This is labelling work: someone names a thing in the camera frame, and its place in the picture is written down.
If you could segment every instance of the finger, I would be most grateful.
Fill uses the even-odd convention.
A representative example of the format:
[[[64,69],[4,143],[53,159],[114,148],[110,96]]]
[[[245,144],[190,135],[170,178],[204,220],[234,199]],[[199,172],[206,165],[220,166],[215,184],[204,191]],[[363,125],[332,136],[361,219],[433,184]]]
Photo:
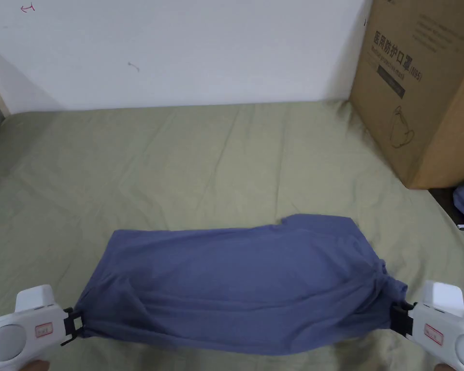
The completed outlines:
[[[455,371],[452,367],[449,365],[445,365],[443,363],[436,365],[434,371]]]
[[[48,371],[49,368],[50,363],[46,360],[35,360],[23,367],[21,371]]]

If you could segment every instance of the brown cardboard box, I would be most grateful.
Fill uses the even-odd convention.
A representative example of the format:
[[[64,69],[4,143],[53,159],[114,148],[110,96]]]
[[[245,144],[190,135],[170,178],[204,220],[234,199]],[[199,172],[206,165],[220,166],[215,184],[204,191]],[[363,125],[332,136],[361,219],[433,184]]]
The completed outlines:
[[[464,0],[374,0],[350,100],[408,188],[464,180]]]

